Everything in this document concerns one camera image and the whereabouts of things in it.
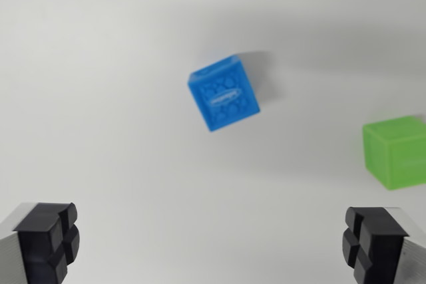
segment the embossed logo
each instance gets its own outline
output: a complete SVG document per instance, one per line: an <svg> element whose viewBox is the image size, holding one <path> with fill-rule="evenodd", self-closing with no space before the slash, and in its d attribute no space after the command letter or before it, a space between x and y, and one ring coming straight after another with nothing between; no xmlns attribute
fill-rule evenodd
<svg viewBox="0 0 426 284"><path fill-rule="evenodd" d="M241 93L240 88L228 89L211 98L209 102L211 106L222 106L237 99Z"/></svg>

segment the white table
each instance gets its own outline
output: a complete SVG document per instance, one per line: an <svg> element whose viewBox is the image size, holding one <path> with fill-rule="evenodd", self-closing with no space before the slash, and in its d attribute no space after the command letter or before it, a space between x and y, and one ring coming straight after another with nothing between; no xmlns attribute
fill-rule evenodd
<svg viewBox="0 0 426 284"><path fill-rule="evenodd" d="M67 284L355 283L349 206L426 229L361 127L426 110L424 0L0 0L0 219L74 202ZM244 55L261 113L207 131L193 70Z"/></svg>

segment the black gripper pad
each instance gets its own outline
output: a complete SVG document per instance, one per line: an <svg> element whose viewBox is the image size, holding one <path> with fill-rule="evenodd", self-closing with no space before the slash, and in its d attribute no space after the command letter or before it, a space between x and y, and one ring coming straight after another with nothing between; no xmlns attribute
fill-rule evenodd
<svg viewBox="0 0 426 284"><path fill-rule="evenodd" d="M384 208L349 208L343 256L358 284L393 284L408 234Z"/></svg>
<svg viewBox="0 0 426 284"><path fill-rule="evenodd" d="M79 251L74 204L37 204L18 232L28 284L61 284Z"/></svg>

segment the textured cube face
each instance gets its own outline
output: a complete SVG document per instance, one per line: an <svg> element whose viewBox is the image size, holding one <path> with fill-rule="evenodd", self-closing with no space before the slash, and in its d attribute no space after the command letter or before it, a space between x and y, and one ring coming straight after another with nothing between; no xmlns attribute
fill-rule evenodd
<svg viewBox="0 0 426 284"><path fill-rule="evenodd" d="M426 124L408 116L363 127L365 165L388 189L426 183Z"/></svg>
<svg viewBox="0 0 426 284"><path fill-rule="evenodd" d="M260 111L237 56L192 73L188 85L211 131Z"/></svg>

